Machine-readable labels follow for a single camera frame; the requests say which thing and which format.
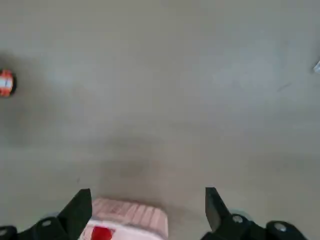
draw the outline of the screw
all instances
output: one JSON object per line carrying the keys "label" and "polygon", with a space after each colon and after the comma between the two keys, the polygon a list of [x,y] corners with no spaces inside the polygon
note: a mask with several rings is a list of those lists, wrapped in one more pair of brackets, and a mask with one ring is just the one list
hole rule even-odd
{"label": "screw", "polygon": [[244,220],[242,219],[242,217],[240,217],[239,215],[234,215],[232,217],[232,220],[237,223],[237,224],[241,224]]}
{"label": "screw", "polygon": [[285,232],[285,231],[287,230],[286,226],[283,225],[283,224],[280,223],[280,222],[276,222],[276,223],[274,224],[274,227],[275,227],[278,231],[280,231],[280,232]]}

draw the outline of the small toy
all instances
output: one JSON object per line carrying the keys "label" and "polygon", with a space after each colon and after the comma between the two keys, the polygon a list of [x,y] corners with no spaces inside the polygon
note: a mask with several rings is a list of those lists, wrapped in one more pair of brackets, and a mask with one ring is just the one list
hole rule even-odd
{"label": "small toy", "polygon": [[10,97],[17,88],[15,74],[8,69],[0,69],[0,97]]}

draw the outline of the orange and white object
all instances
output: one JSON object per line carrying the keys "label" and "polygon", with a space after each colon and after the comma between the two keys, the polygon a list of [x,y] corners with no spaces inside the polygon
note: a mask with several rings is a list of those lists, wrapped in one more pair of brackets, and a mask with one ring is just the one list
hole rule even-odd
{"label": "orange and white object", "polygon": [[168,240],[168,216],[160,208],[97,198],[79,240]]}
{"label": "orange and white object", "polygon": [[0,70],[0,97],[9,97],[16,89],[16,79],[10,70]]}

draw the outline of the white object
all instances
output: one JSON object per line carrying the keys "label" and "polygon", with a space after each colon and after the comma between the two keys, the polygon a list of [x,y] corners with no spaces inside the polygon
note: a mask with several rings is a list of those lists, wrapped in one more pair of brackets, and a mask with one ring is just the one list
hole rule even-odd
{"label": "white object", "polygon": [[95,227],[109,229],[112,240],[168,240],[167,214],[136,202],[97,198],[92,202],[92,218],[79,240],[95,240]]}
{"label": "white object", "polygon": [[0,88],[12,88],[11,78],[0,77]]}
{"label": "white object", "polygon": [[315,67],[313,68],[313,70],[314,70],[317,74],[320,74],[320,61],[315,65]]}

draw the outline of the concrete floor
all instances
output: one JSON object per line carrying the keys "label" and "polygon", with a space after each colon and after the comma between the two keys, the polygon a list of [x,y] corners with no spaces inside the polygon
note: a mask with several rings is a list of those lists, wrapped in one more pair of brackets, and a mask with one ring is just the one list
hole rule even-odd
{"label": "concrete floor", "polygon": [[317,239],[318,0],[3,0],[0,223],[80,188],[164,206],[171,239],[227,205]]}

